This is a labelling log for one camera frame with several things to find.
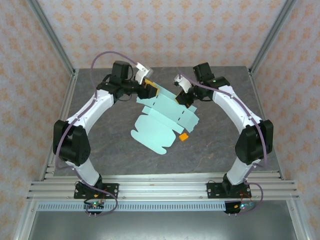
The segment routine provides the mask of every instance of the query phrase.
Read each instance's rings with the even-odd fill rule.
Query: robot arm
[[[193,104],[194,100],[203,102],[213,101],[218,104],[232,120],[240,136],[235,145],[237,155],[232,168],[224,175],[222,187],[228,197],[236,198],[239,196],[239,189],[244,184],[244,178],[248,175],[251,168],[258,164],[263,158],[263,147],[266,146],[266,153],[269,154],[273,147],[273,124],[269,120],[262,121],[260,117],[254,114],[241,100],[246,110],[234,99],[238,98],[230,83],[222,76],[215,77],[211,72],[209,64],[203,63],[193,68],[196,79],[200,84],[223,91],[229,95],[218,91],[212,91],[200,86],[193,86],[186,78],[177,75],[175,85],[181,86],[182,91],[176,97],[179,104],[187,108]],[[251,119],[254,119],[262,132],[264,143],[262,143],[258,130]]]
[[[102,189],[102,177],[89,159],[91,148],[88,134],[92,126],[107,109],[112,107],[125,94],[137,94],[141,99],[153,98],[157,95],[158,89],[151,81],[146,79],[147,76],[151,75],[152,70],[140,63],[137,66],[139,68],[135,80],[130,80],[127,79],[129,63],[116,61],[109,76],[110,80],[108,82],[102,81],[97,86],[97,94],[94,94],[75,115],[69,117],[66,121],[58,120],[54,124],[53,153],[56,154],[63,133],[69,124],[76,120],[67,137],[63,140],[59,157],[74,168],[87,184],[98,189]]]

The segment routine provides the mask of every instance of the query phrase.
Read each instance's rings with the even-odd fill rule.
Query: cable
[[[105,191],[105,190],[102,190],[102,189],[99,189],[99,188],[96,188],[96,187],[91,186],[90,184],[86,183],[86,181],[84,181],[84,180],[82,179],[82,177],[78,174],[77,171],[75,171],[75,174],[76,174],[76,176],[80,179],[80,182],[83,183],[84,185],[86,185],[87,187],[89,187],[89,188],[91,188],[91,189],[93,189],[93,190],[96,190],[96,191],[98,191],[98,192],[100,192],[100,193],[109,195],[110,197],[112,197],[112,198],[115,200],[115,206],[114,206],[113,209],[111,209],[110,211],[106,211],[106,212],[100,213],[99,215],[96,215],[96,217],[98,217],[98,216],[100,217],[100,216],[104,216],[104,215],[110,214],[110,213],[114,212],[114,211],[117,209],[117,207],[118,207],[118,205],[119,205],[118,199],[117,199],[112,193],[110,193],[110,192],[108,192],[108,191]],[[90,216],[91,214],[90,214],[90,212],[88,211],[88,209],[89,209],[92,205],[93,205],[92,203],[89,204],[89,205],[87,205],[87,206],[86,206],[86,209],[85,209],[85,213],[86,213],[87,215],[89,215],[89,216]]]
[[[122,99],[118,99],[119,101],[121,101],[121,102],[128,102],[130,99],[132,98],[132,94],[130,94],[130,97],[129,97],[129,99],[126,99],[126,100],[122,100]]]
[[[102,80],[102,82],[106,82],[108,80],[108,78],[110,78],[111,74],[108,74],[107,76],[104,77],[104,79]]]
[[[209,100],[209,99],[205,99],[205,100],[203,100],[203,99],[199,99],[201,102],[212,102],[212,100]]]
[[[242,191],[240,192],[240,194],[241,194],[241,201],[243,200],[244,196],[247,196],[250,199],[250,201],[252,202],[252,198],[248,194],[246,194]]]
[[[90,103],[90,105],[89,105],[85,110],[83,110],[83,112],[81,112],[81,113],[77,116],[77,118],[75,118],[75,119],[69,124],[69,126],[66,128],[66,130],[65,130],[64,133],[62,134],[62,137],[61,137],[61,139],[60,139],[60,141],[59,141],[59,144],[58,144],[58,146],[57,146],[56,153],[55,153],[55,168],[56,168],[56,169],[61,170],[61,169],[67,169],[67,168],[69,168],[69,166],[65,166],[65,167],[60,167],[60,166],[59,166],[59,155],[60,155],[61,146],[62,146],[62,143],[63,143],[64,139],[66,138],[69,130],[71,129],[71,127],[76,123],[76,121],[79,121],[80,118],[81,118],[86,112],[88,112],[88,111],[92,108],[92,106],[95,104],[95,102],[96,102],[97,95],[98,95],[98,91],[97,91],[97,88],[96,88],[96,85],[95,85],[95,82],[94,82],[94,78],[93,78],[93,69],[94,69],[94,65],[95,65],[96,60],[97,60],[99,57],[101,57],[102,55],[104,55],[104,54],[116,54],[116,55],[119,55],[119,56],[121,56],[121,57],[129,60],[129,61],[132,62],[134,65],[137,65],[137,62],[136,62],[136,61],[132,60],[131,58],[129,58],[129,57],[127,57],[126,55],[123,55],[122,53],[117,52],[117,51],[104,51],[104,52],[98,54],[98,55],[93,59],[92,64],[91,64],[91,67],[90,67],[90,80],[91,80],[91,83],[92,83],[92,87],[93,87],[93,89],[94,89],[94,97],[93,97],[93,100],[92,100],[92,102]]]
[[[70,131],[71,127],[76,123],[76,121],[79,121],[80,118],[81,118],[86,112],[88,112],[88,111],[92,108],[92,106],[95,104],[95,102],[96,102],[97,95],[98,95],[98,91],[97,91],[97,88],[96,88],[96,85],[95,85],[95,82],[94,82],[94,79],[93,79],[93,68],[94,68],[94,65],[95,65],[96,60],[97,60],[100,56],[102,56],[102,55],[104,55],[104,54],[116,54],[116,55],[119,55],[119,56],[121,56],[121,57],[129,60],[129,61],[132,62],[134,65],[137,65],[137,62],[136,62],[136,61],[134,61],[134,60],[132,60],[131,58],[125,56],[124,54],[122,54],[122,53],[120,53],[120,52],[116,52],[116,51],[104,51],[104,52],[98,54],[98,55],[93,59],[92,64],[91,64],[91,67],[90,67],[90,80],[91,80],[91,83],[92,83],[92,87],[93,87],[93,89],[94,89],[94,97],[93,97],[93,100],[92,100],[92,102],[90,103],[90,105],[89,105],[85,110],[83,110],[83,112],[81,112],[81,113],[69,124],[69,126],[66,128],[66,130],[65,130],[65,131],[63,132],[63,134],[62,134],[62,137],[61,137],[61,139],[60,139],[60,141],[59,141],[59,144],[58,144],[57,149],[56,149],[56,154],[55,154],[55,168],[58,169],[58,170],[66,169],[66,168],[71,168],[71,166],[65,166],[65,167],[60,167],[60,166],[59,166],[59,155],[60,155],[61,146],[62,146],[62,144],[63,144],[63,142],[64,142],[64,139],[66,138],[68,132]],[[110,192],[107,192],[107,191],[98,189],[98,188],[96,188],[96,187],[94,187],[94,186],[91,186],[90,184],[86,183],[86,182],[79,176],[79,174],[78,174],[77,171],[75,171],[75,174],[76,174],[77,177],[80,179],[80,181],[81,181],[83,184],[85,184],[87,187],[89,187],[89,188],[91,188],[91,189],[93,189],[93,190],[96,190],[96,191],[98,191],[98,192],[107,194],[107,195],[111,196],[111,197],[115,200],[115,207],[114,207],[112,210],[110,210],[110,211],[107,211],[107,212],[104,212],[104,213],[99,214],[99,216],[103,216],[103,215],[110,214],[110,213],[112,213],[113,211],[116,210],[116,208],[118,207],[118,200],[117,200],[117,198],[116,198],[113,194],[111,194]],[[85,212],[89,215],[88,208],[89,208],[89,207],[86,208],[86,211],[85,211]]]
[[[247,114],[247,116],[249,117],[249,119],[253,122],[253,124],[255,125],[258,133],[259,133],[259,137],[261,139],[261,143],[262,143],[262,151],[263,151],[263,161],[264,161],[264,167],[268,164],[268,159],[267,159],[267,148],[266,148],[266,143],[265,143],[265,139],[264,139],[264,136],[261,132],[261,129],[260,127],[258,126],[257,122],[255,121],[255,119],[251,116],[250,112],[247,110],[246,106],[236,97],[232,96],[230,93],[226,92],[226,91],[222,91],[222,90],[219,90],[219,89],[216,89],[216,88],[213,88],[213,87],[209,87],[209,86],[205,86],[205,85],[202,85],[200,83],[198,83],[197,81],[194,81],[192,80],[191,78],[185,76],[179,69],[179,77],[181,78],[181,76],[183,76],[185,79],[187,79],[189,82],[191,82],[192,84],[194,85],[197,85],[201,88],[204,88],[204,89],[208,89],[208,90],[211,90],[211,91],[215,91],[217,93],[221,93],[221,94],[224,94],[224,95],[227,95],[228,97],[234,99],[239,105],[240,107],[243,108],[243,110],[245,111],[245,113]]]
[[[255,210],[259,205],[260,203],[262,202],[262,200],[264,199],[264,191],[262,189],[262,187],[258,184],[258,183],[255,183],[255,182],[247,182],[247,177],[248,175],[251,173],[251,171],[253,170],[253,168],[257,167],[257,166],[260,166],[260,167],[265,167],[267,164],[268,164],[268,158],[267,158],[267,148],[266,148],[266,143],[265,143],[265,139],[264,139],[264,136],[261,132],[261,129],[259,127],[259,125],[257,124],[257,122],[255,121],[255,119],[251,116],[250,112],[247,110],[246,106],[239,100],[237,99],[236,97],[232,96],[230,93],[228,92],[225,92],[225,91],[222,91],[222,90],[219,90],[219,89],[216,89],[216,88],[213,88],[213,87],[209,87],[209,86],[205,86],[205,85],[202,85],[200,83],[198,83],[197,81],[194,81],[192,80],[191,78],[183,75],[183,73],[180,71],[180,69],[178,69],[178,72],[179,72],[179,78],[181,78],[181,76],[183,76],[185,79],[187,79],[189,82],[191,82],[192,84],[196,85],[196,86],[199,86],[201,88],[204,88],[204,89],[208,89],[208,90],[211,90],[211,91],[215,91],[217,93],[221,93],[221,94],[224,94],[224,95],[227,95],[228,97],[234,99],[241,107],[242,109],[245,111],[245,113],[247,114],[247,116],[249,117],[249,119],[253,122],[253,124],[255,125],[258,133],[259,133],[259,137],[261,139],[261,143],[262,143],[262,151],[263,151],[263,161],[264,161],[264,165],[261,166],[259,164],[254,164],[250,169],[249,171],[247,172],[247,174],[244,176],[244,179],[243,179],[243,183],[245,185],[250,185],[250,184],[253,184],[253,185],[256,185],[260,188],[261,190],[261,199],[259,201],[259,203],[252,209],[250,209],[249,211],[246,211],[246,212],[242,212],[242,213],[239,213],[239,214],[246,214],[248,212],[251,212],[253,210]]]
[[[131,80],[132,79],[132,77],[134,76],[134,69],[132,68],[132,66],[131,65],[129,65],[129,67],[131,68],[131,77],[128,79],[128,80]]]

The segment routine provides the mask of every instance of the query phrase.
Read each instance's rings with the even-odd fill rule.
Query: gray marble surface
[[[183,73],[194,79],[192,67],[181,67]],[[174,77],[176,67],[155,67],[151,80],[178,94]],[[211,67],[216,77],[224,76],[240,99],[257,115],[261,116],[258,102],[245,66]],[[96,84],[110,73],[110,69],[94,69]],[[89,69],[80,69],[69,116],[75,114],[92,96],[93,87]],[[236,154],[235,144],[239,134],[227,114],[213,102],[196,101],[196,115],[199,122],[189,139],[181,142],[178,138],[165,155],[159,155],[131,137],[135,122],[142,114],[143,104],[136,103],[136,96],[127,102],[118,101],[108,109],[92,127],[88,138],[91,145],[90,159],[102,175],[134,174],[179,174],[227,172],[233,165]],[[268,166],[263,169],[277,171],[279,165],[272,152],[268,155]],[[69,176],[69,170],[57,170],[56,176]]]

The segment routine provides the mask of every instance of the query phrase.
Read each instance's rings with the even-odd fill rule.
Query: patterned wallpaper
[[[320,236],[320,1],[299,0],[254,75],[278,158]]]
[[[75,68],[107,50],[150,67],[250,66],[285,0],[39,0]],[[102,57],[96,67],[111,67]]]
[[[0,239],[11,240],[52,142],[69,74],[26,0],[0,1]]]

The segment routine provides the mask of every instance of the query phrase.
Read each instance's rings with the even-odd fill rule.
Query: orange block
[[[189,138],[189,136],[186,133],[182,133],[179,136],[179,139],[181,140],[181,142],[184,142],[185,140],[187,140]]]

